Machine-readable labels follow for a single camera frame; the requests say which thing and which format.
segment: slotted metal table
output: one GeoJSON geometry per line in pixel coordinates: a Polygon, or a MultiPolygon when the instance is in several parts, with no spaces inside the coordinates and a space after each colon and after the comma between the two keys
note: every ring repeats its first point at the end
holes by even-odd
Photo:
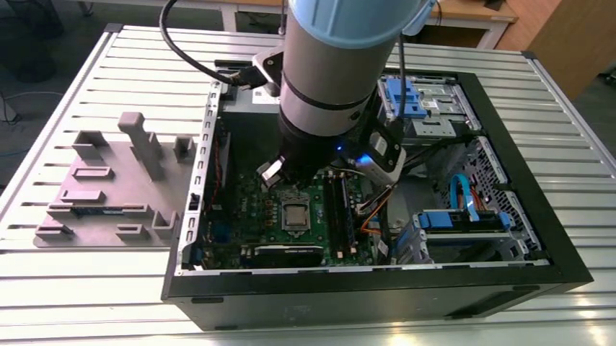
{"type": "MultiPolygon", "coordinates": [[[[169,31],[211,67],[215,59],[248,61],[280,44],[272,35],[169,31]]],[[[76,157],[78,130],[126,141],[116,126],[124,111],[144,114],[160,142],[200,130],[209,78],[167,49],[156,28],[109,25],[0,197],[0,341],[614,345],[614,159],[537,61],[515,52],[423,45],[406,46],[404,57],[407,68],[478,76],[593,283],[485,319],[204,334],[160,303],[168,249],[37,249],[34,228],[76,157]]]]}

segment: green circuit board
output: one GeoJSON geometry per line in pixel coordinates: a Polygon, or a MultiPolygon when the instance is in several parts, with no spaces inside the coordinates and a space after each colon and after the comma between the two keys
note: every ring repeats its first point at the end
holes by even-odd
{"type": "MultiPolygon", "coordinates": [[[[243,261],[239,249],[241,246],[285,244],[318,246],[324,250],[322,266],[371,265],[372,252],[370,237],[356,239],[354,254],[342,256],[332,255],[328,248],[330,232],[327,212],[324,207],[323,177],[327,172],[319,172],[312,183],[304,189],[297,190],[292,186],[279,185],[269,191],[263,192],[257,177],[252,174],[239,174],[233,191],[232,220],[225,226],[228,238],[224,244],[211,247],[215,262],[208,267],[215,269],[240,269],[243,261]],[[309,228],[301,235],[288,234],[283,229],[283,203],[288,200],[307,201],[309,228]]],[[[363,200],[362,179],[354,174],[346,175],[346,191],[348,201],[358,203],[363,200]]]]}

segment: connector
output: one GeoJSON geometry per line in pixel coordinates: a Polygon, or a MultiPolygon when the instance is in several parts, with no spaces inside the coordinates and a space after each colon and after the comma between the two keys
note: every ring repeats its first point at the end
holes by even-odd
{"type": "Polygon", "coordinates": [[[267,78],[256,66],[241,68],[231,75],[231,79],[236,81],[236,85],[241,90],[255,89],[267,84],[267,78]]]}

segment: power cable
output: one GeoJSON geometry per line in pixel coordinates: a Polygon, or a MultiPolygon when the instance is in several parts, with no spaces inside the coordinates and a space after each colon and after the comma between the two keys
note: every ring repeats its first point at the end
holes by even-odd
{"type": "Polygon", "coordinates": [[[167,32],[167,17],[169,15],[169,10],[173,7],[175,3],[177,0],[169,0],[164,6],[162,10],[160,11],[160,16],[158,16],[158,29],[160,29],[160,34],[162,35],[162,40],[165,44],[169,46],[169,49],[173,51],[173,53],[177,54],[177,56],[191,64],[192,67],[195,67],[200,72],[207,74],[211,78],[215,80],[220,81],[221,83],[227,83],[229,85],[239,85],[239,82],[228,76],[224,76],[223,74],[219,74],[216,71],[212,71],[209,68],[204,67],[193,58],[188,56],[183,52],[181,49],[175,45],[173,41],[171,40],[169,33],[167,32]]]}

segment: motherboard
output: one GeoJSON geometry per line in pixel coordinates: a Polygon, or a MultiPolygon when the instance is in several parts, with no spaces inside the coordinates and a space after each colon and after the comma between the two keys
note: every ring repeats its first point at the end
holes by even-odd
{"type": "Polygon", "coordinates": [[[303,189],[277,185],[268,191],[252,172],[236,178],[229,216],[208,218],[204,226],[196,255],[205,268],[279,267],[280,261],[301,267],[372,264],[371,238],[355,237],[359,175],[320,171],[303,189]]]}

